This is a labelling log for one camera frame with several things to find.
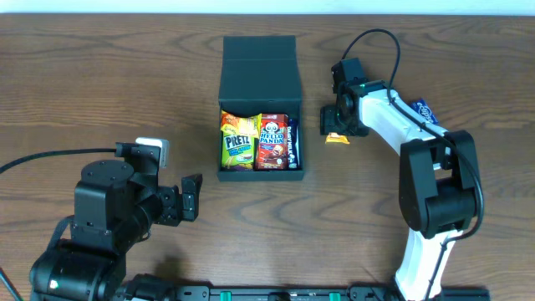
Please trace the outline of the small yellow snack packet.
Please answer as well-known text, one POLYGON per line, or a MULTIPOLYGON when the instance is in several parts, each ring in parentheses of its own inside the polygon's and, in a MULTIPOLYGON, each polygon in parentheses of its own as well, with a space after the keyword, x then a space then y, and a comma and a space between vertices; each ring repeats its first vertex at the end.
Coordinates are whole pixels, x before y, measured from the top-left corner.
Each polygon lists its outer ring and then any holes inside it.
POLYGON ((331 133, 329 133, 327 135, 325 143, 326 144, 328 144, 328 143, 340 143, 340 144, 345 144, 345 145, 349 145, 350 144, 349 139, 345 135, 339 135, 339 134, 334 133, 334 132, 331 132, 331 133))

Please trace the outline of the blue Dairy Milk bar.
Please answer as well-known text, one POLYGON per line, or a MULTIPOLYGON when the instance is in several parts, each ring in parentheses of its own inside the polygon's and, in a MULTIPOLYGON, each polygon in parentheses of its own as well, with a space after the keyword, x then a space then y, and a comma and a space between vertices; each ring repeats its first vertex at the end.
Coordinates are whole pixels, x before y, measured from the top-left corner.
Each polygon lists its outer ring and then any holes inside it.
POLYGON ((298 158, 298 121, 288 120, 288 168, 297 170, 299 167, 298 158))

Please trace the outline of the green Pretz snack box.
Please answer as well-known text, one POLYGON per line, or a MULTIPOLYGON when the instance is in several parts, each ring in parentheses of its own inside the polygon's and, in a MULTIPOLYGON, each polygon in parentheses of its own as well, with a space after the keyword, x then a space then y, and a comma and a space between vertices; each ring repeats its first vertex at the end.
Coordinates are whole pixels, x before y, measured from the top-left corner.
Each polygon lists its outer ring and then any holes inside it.
POLYGON ((252 171, 254 168, 256 138, 237 135, 222 129, 221 168, 224 171, 252 171))

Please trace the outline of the blue Eclipse candy pack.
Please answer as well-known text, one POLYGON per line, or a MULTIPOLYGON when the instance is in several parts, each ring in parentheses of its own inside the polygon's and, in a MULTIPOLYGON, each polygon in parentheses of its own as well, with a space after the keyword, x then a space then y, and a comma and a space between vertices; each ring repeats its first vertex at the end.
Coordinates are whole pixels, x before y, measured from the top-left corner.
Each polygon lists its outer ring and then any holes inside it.
POLYGON ((439 121, 432 112, 429 105, 425 102, 424 99, 420 98, 417 101, 410 103, 410 107, 426 121, 432 123, 433 125, 438 125, 439 121))

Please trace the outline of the red Hello Panda box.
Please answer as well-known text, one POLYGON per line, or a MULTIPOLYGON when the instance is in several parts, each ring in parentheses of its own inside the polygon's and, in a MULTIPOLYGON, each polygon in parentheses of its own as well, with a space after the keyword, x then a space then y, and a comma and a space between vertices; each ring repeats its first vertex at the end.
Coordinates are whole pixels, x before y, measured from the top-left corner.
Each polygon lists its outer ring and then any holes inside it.
POLYGON ((288 167, 288 116, 262 114, 255 169, 285 170, 288 167))

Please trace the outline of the large yellow snack packet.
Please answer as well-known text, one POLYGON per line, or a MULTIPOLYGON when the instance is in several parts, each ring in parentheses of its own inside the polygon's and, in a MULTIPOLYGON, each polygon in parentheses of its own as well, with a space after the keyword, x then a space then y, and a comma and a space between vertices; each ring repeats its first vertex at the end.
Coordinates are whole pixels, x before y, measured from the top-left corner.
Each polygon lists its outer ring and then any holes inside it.
POLYGON ((221 131, 229 135, 242 135, 259 138, 262 115, 239 117, 224 110, 221 111, 221 131))

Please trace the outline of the black gift box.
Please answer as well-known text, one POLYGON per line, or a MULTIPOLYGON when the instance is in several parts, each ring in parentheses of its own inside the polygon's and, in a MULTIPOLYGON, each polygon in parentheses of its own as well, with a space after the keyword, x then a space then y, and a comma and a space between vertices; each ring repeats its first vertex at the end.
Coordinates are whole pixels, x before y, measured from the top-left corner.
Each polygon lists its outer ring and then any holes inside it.
POLYGON ((225 171, 219 181, 301 181, 304 178, 303 91, 294 36, 223 38, 219 109, 239 117, 285 114, 298 122, 298 168, 275 171, 225 171))

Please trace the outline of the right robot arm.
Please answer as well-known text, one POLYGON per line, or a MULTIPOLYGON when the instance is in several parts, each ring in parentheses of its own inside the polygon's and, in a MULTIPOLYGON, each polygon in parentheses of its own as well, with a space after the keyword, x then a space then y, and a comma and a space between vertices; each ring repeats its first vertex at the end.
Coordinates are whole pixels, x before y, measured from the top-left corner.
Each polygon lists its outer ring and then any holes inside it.
POLYGON ((482 215, 475 143, 464 130, 450 132, 403 103, 384 80, 371 81, 358 59, 331 69, 336 102, 320 113, 320 132, 346 136, 377 133, 399 156, 399 204, 409 227, 405 254, 386 300, 488 300, 480 288, 443 288, 441 277, 455 242, 482 215))

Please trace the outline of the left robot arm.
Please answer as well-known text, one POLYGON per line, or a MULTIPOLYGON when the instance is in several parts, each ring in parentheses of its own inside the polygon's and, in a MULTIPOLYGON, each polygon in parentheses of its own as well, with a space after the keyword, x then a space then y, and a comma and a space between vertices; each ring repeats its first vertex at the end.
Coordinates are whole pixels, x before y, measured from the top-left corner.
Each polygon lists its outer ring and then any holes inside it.
POLYGON ((119 142, 113 160, 94 161, 74 189, 74 214, 56 226, 33 264, 33 300, 174 300, 176 288, 154 276, 125 280, 126 253, 158 224, 176 227, 199 214, 203 178, 185 176, 161 186, 168 142, 139 138, 119 142))

